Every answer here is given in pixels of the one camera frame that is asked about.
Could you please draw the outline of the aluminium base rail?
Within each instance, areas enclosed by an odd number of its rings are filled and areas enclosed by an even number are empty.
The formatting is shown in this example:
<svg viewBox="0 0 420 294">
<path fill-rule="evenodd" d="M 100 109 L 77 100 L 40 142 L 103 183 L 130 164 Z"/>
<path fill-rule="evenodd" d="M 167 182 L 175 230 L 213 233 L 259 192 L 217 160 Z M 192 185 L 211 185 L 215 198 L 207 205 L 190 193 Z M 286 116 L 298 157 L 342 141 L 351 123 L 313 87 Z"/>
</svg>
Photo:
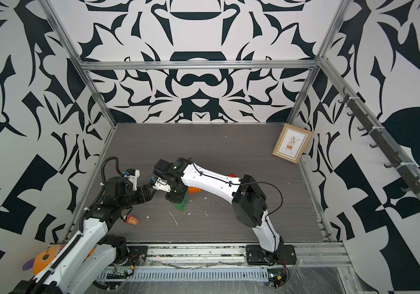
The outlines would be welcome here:
<svg viewBox="0 0 420 294">
<path fill-rule="evenodd" d="M 292 243 L 297 267 L 351 267 L 352 262 L 342 243 Z M 247 243 L 129 243 L 129 250 L 147 248 L 145 253 L 132 253 L 133 261 L 142 266 L 164 268 L 248 267 Z"/>
</svg>

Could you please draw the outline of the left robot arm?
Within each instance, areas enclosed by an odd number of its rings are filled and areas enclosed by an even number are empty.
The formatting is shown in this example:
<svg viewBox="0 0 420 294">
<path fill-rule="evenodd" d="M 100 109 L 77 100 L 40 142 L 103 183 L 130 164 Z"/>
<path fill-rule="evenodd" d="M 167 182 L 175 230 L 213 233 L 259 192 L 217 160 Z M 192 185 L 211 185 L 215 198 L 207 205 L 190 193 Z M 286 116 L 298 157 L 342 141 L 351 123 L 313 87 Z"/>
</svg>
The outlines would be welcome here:
<svg viewBox="0 0 420 294">
<path fill-rule="evenodd" d="M 138 186 L 139 170 L 117 173 L 106 180 L 105 169 L 100 169 L 101 190 L 81 215 L 76 234 L 57 256 L 50 256 L 44 269 L 19 282 L 14 294 L 83 294 L 106 267 L 129 261 L 126 239 L 109 231 L 118 220 L 130 222 L 130 215 L 123 211 L 131 212 L 135 205 L 152 200 L 156 182 Z"/>
</svg>

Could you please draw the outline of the wooden picture frame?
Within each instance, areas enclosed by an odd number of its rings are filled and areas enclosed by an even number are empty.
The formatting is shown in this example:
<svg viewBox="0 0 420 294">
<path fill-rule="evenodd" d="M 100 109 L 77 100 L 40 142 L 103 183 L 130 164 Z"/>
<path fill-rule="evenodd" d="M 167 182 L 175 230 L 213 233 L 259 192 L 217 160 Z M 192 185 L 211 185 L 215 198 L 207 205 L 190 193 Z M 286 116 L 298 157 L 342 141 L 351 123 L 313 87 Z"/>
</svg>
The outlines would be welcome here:
<svg viewBox="0 0 420 294">
<path fill-rule="evenodd" d="M 297 164 L 311 137 L 312 132 L 290 124 L 285 124 L 272 154 Z"/>
</svg>

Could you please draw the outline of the orange plush shark toy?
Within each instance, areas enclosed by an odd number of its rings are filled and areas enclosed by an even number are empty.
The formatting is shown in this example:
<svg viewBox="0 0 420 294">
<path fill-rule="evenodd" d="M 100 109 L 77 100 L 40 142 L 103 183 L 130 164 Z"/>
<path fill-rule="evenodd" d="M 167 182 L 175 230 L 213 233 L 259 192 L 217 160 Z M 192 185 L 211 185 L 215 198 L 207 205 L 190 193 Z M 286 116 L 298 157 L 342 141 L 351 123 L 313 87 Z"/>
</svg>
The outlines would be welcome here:
<svg viewBox="0 0 420 294">
<path fill-rule="evenodd" d="M 65 248 L 66 244 L 51 245 L 41 252 L 37 257 L 27 261 L 23 266 L 23 271 L 29 271 L 34 276 L 44 270 Z"/>
</svg>

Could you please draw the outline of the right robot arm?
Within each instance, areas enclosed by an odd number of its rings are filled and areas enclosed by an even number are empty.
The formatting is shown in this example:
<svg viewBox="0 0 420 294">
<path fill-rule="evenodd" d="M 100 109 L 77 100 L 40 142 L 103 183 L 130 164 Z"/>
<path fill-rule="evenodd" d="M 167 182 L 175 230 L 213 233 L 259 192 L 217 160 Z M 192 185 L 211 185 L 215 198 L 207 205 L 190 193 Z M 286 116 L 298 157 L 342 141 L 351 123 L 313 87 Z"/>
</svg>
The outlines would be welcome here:
<svg viewBox="0 0 420 294">
<path fill-rule="evenodd" d="M 293 246 L 286 245 L 271 222 L 266 196 L 250 175 L 230 177 L 204 169 L 191 159 L 174 162 L 159 160 L 154 166 L 151 186 L 166 192 L 165 198 L 181 204 L 192 187 L 209 192 L 232 205 L 235 218 L 254 232 L 258 245 L 247 247 L 250 265 L 293 265 L 296 256 Z"/>
</svg>

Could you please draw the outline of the wall hook rack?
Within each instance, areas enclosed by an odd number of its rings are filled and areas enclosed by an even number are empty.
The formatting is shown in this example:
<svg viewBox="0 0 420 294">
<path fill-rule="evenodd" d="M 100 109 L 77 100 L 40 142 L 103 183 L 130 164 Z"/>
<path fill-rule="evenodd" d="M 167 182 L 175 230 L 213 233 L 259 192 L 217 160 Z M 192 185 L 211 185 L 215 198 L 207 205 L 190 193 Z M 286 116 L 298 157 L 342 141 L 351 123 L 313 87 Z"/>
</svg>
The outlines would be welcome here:
<svg viewBox="0 0 420 294">
<path fill-rule="evenodd" d="M 386 127 L 376 118 L 360 97 L 354 97 L 344 93 L 344 97 L 339 101 L 348 106 L 351 112 L 349 116 L 355 117 L 361 124 L 358 128 L 360 132 L 368 134 L 374 141 L 371 148 L 378 148 L 388 159 L 388 163 L 383 166 L 386 169 L 395 169 L 405 181 L 407 187 L 404 192 L 420 194 L 420 171 L 416 163 L 404 153 L 400 145 L 393 136 L 387 131 Z"/>
</svg>

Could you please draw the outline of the small ice cream toy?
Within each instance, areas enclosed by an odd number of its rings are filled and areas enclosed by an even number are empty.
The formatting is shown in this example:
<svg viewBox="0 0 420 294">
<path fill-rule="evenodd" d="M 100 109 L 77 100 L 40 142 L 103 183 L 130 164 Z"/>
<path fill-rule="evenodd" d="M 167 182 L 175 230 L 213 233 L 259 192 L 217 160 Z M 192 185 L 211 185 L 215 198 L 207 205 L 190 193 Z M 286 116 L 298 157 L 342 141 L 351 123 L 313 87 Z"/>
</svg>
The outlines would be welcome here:
<svg viewBox="0 0 420 294">
<path fill-rule="evenodd" d="M 125 223 L 126 224 L 130 224 L 130 225 L 138 225 L 139 220 L 135 216 L 133 216 L 133 215 L 128 215 L 125 218 Z"/>
</svg>

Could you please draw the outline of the dark green long lego brick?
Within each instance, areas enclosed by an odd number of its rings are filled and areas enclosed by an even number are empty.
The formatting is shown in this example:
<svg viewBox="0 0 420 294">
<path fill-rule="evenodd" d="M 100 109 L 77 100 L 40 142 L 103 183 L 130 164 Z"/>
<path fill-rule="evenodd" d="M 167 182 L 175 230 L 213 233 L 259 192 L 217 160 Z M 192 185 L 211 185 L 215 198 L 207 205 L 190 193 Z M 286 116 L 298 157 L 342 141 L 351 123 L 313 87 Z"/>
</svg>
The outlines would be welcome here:
<svg viewBox="0 0 420 294">
<path fill-rule="evenodd" d="M 178 211 L 184 211 L 186 204 L 187 204 L 187 196 L 184 196 L 182 202 L 181 203 L 175 203 L 174 206 Z"/>
</svg>

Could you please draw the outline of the orange long lego brick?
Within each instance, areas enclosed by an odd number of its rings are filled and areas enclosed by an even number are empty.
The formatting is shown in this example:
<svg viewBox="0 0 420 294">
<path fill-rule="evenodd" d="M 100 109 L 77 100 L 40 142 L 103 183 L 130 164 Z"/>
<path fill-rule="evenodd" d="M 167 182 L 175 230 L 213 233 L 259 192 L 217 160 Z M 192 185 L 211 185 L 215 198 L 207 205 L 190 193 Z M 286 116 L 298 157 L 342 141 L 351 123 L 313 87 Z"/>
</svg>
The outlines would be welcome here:
<svg viewBox="0 0 420 294">
<path fill-rule="evenodd" d="M 196 194 L 201 192 L 201 189 L 197 187 L 188 187 L 187 191 L 189 194 Z"/>
</svg>

